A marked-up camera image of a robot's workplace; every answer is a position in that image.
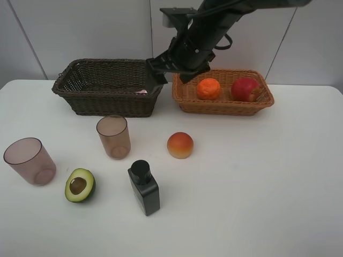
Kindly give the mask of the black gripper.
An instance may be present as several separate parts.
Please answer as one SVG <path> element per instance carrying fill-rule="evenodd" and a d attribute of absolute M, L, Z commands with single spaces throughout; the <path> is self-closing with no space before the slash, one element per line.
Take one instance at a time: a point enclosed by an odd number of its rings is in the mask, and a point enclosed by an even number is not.
<path fill-rule="evenodd" d="M 179 73 L 186 84 L 208 69 L 215 58 L 212 50 L 200 49 L 184 34 L 174 37 L 166 51 L 147 59 L 145 90 L 151 94 L 167 83 L 165 73 Z"/>

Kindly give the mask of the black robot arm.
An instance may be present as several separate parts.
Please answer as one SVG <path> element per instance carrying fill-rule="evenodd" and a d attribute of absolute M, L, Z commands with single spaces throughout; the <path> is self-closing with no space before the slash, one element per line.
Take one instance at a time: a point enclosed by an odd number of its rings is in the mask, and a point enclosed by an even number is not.
<path fill-rule="evenodd" d="M 233 43 L 228 30 L 244 15 L 259 9 L 303 7 L 308 0 L 249 0 L 203 1 L 199 9 L 161 8 L 163 25 L 177 30 L 166 51 L 147 59 L 146 84 L 148 93 L 167 83 L 166 73 L 178 73 L 183 83 L 210 70 L 214 50 L 227 50 Z M 229 45 L 220 47 L 226 38 Z"/>

